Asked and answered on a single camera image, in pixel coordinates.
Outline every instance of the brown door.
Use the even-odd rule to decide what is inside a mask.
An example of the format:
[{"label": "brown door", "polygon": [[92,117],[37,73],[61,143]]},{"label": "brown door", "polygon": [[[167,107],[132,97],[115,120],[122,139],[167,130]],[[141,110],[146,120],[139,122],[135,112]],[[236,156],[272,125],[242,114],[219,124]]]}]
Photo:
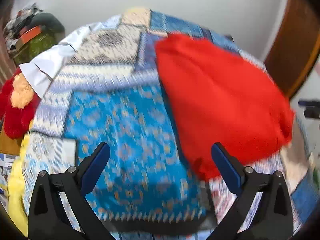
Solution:
[{"label": "brown door", "polygon": [[291,98],[312,69],[320,49],[320,19],[306,0],[288,0],[282,25],[265,60],[269,74]]}]

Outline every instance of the folded red garment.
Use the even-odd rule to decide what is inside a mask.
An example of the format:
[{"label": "folded red garment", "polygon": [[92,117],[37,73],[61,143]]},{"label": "folded red garment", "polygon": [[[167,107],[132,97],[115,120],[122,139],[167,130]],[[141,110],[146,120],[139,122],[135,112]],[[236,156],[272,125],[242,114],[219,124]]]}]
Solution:
[{"label": "folded red garment", "polygon": [[172,34],[156,44],[183,154],[202,180],[219,175],[211,146],[221,142],[246,165],[291,141],[294,112],[262,70],[207,39]]}]

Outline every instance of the beige cloth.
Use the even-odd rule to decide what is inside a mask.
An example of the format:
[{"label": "beige cloth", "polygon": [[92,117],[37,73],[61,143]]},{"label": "beige cloth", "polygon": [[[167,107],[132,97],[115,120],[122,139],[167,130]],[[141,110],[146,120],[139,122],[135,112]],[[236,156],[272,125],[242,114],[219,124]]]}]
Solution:
[{"label": "beige cloth", "polygon": [[10,155],[20,155],[22,138],[11,139],[4,132],[4,124],[0,134],[0,153]]}]

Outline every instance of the patchwork quilt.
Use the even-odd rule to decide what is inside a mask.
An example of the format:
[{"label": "patchwork quilt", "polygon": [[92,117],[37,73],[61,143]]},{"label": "patchwork quilt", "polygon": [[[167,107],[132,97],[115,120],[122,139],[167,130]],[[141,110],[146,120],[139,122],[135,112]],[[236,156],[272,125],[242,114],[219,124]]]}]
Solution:
[{"label": "patchwork quilt", "polygon": [[[111,157],[93,192],[86,196],[101,221],[200,224],[214,210],[219,223],[236,196],[221,178],[200,182],[188,168],[159,81],[154,44],[168,33],[185,33],[207,38],[267,74],[264,64],[224,36],[149,9],[129,10],[102,26],[82,39],[36,111],[23,164],[26,214],[41,170],[64,172],[104,141],[110,145]],[[61,149],[59,140],[73,140],[77,147]],[[295,231],[318,200],[308,174],[309,154],[307,138],[297,119],[292,144],[251,165],[257,172],[280,170],[285,174]],[[260,197],[256,195],[241,230],[250,225]],[[80,230],[65,195],[61,198],[72,226]],[[206,239],[212,230],[202,228],[170,238]],[[141,232],[112,234],[116,239],[169,238]]]}]

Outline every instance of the yellow cloth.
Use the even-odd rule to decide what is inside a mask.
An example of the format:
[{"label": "yellow cloth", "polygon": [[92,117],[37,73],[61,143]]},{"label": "yellow cloth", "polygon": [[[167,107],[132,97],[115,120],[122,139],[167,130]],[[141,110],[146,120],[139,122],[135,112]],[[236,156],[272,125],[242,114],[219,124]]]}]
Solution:
[{"label": "yellow cloth", "polygon": [[26,134],[21,143],[20,158],[17,158],[12,165],[8,179],[8,214],[17,228],[28,237],[28,218],[24,212],[22,195],[24,194],[25,182],[22,174],[22,164],[26,156],[30,135]]}]

